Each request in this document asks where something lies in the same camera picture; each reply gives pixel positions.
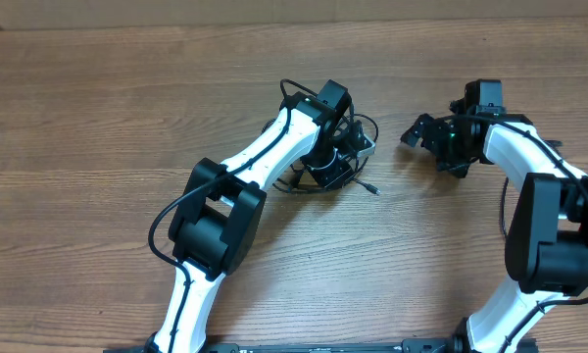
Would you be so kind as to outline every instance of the robotic arm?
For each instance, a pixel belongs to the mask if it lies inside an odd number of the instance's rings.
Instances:
[[[422,138],[422,147],[436,156],[437,170],[455,177],[465,177],[476,161],[495,164],[520,197],[506,241],[508,276],[486,305],[460,324],[448,347],[537,352],[535,345],[518,344],[555,306],[542,305],[565,303],[588,287],[588,202],[567,175],[581,179],[587,191],[588,176],[564,160],[557,166],[545,149],[558,154],[531,121],[507,114],[497,80],[467,84],[465,98],[453,102],[451,111],[454,116],[437,120],[421,115],[401,141],[414,147]],[[558,219],[579,223],[579,231],[559,230]]]
[[[177,267],[166,319],[146,343],[145,352],[196,353],[201,349],[218,288],[248,253],[266,201],[265,191],[288,166],[302,158],[326,190],[340,188],[354,176],[347,157],[362,150],[373,153],[374,142],[363,133],[353,133],[355,128],[361,132],[361,124],[348,125],[338,131],[344,134],[335,137],[349,108],[353,110],[347,89],[332,80],[318,94],[284,93],[278,117],[250,146],[220,164],[205,158],[194,167],[183,194],[196,195],[178,204],[169,230],[172,254],[191,278],[189,291],[184,297],[186,275]],[[261,158],[245,168],[260,153]],[[217,186],[200,189],[237,170],[241,172]],[[230,215],[206,205],[207,197],[232,207]]]

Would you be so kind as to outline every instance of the wood grain surface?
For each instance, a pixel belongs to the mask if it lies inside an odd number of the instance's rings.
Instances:
[[[470,80],[501,79],[509,110],[588,173],[584,18],[0,32],[0,352],[100,352],[157,330],[173,270],[146,231],[193,165],[275,117],[283,77],[335,79],[378,121],[362,179],[383,193],[271,190],[213,341],[447,336],[485,303],[506,273],[504,175],[476,165],[457,180],[399,146]],[[167,225],[156,242],[170,252]],[[588,306],[530,334],[546,352],[588,352]]]

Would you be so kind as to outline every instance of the wooden tabletop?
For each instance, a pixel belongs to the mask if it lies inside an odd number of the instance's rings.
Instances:
[[[0,352],[100,352],[157,330],[174,271],[149,225],[200,159],[258,136],[284,77],[332,78],[378,121],[361,179],[382,195],[272,189],[220,289],[214,341],[447,336],[485,303],[506,275],[505,176],[475,165],[457,180],[399,145],[471,80],[501,79],[509,111],[588,173],[588,19],[0,32]],[[156,242],[170,252],[168,222]],[[588,352],[588,306],[530,334],[546,352]]]

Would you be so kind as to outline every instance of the black and white robotic arm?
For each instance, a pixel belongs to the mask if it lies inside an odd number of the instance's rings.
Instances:
[[[330,80],[318,94],[307,91],[312,94],[287,96],[283,90],[277,118],[250,146],[220,164],[203,159],[194,167],[183,194],[226,173],[240,172],[178,204],[169,238],[174,242],[172,254],[189,273],[191,283],[184,297],[186,275],[177,267],[168,313],[162,328],[147,342],[146,352],[197,353],[201,349],[218,288],[253,242],[265,191],[290,165],[302,159],[318,186],[331,190],[355,176],[349,157],[374,152],[374,142],[363,134],[361,123],[338,128],[342,119],[348,122],[346,111],[353,113],[345,87]],[[230,215],[208,206],[207,197],[230,206]]]
[[[545,150],[558,153],[531,121],[507,114],[499,81],[469,83],[465,98],[453,102],[451,110],[455,115],[442,119],[420,116],[401,140],[414,147],[422,139],[422,147],[436,156],[438,171],[456,177],[465,177],[477,161],[497,165],[520,197],[506,241],[509,275],[485,306],[461,323],[448,347],[454,347],[451,352],[515,352],[520,339],[555,307],[537,305],[562,303],[588,287],[588,203],[568,177],[580,179],[588,190],[588,176],[560,157],[557,166]],[[579,231],[558,230],[561,219],[580,223]]]

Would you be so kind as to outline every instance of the wooden table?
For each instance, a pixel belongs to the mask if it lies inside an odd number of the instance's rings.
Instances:
[[[588,19],[0,32],[0,352],[100,352],[157,330],[173,270],[146,231],[201,158],[258,136],[283,77],[335,79],[379,122],[362,179],[383,194],[271,190],[220,289],[215,341],[447,336],[485,303],[506,274],[504,175],[475,165],[457,180],[399,146],[471,80],[501,79],[509,110],[588,173]],[[163,230],[157,244],[172,249]],[[588,352],[588,306],[531,335]]]

